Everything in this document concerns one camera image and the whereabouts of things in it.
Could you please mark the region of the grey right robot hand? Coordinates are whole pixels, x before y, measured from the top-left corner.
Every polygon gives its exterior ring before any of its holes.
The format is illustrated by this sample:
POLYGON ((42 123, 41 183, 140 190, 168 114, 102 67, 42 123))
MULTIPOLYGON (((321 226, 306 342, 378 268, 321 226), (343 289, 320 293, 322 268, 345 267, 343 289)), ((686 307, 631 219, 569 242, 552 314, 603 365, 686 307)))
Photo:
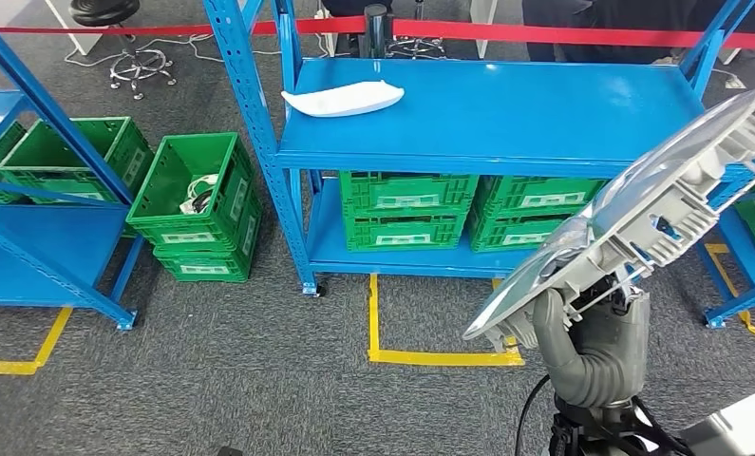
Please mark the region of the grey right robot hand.
POLYGON ((573 406, 595 408, 638 394, 646 376, 650 311, 650 296, 641 294, 625 315, 595 305, 566 330, 560 293, 541 293, 533 326, 556 395, 573 406))

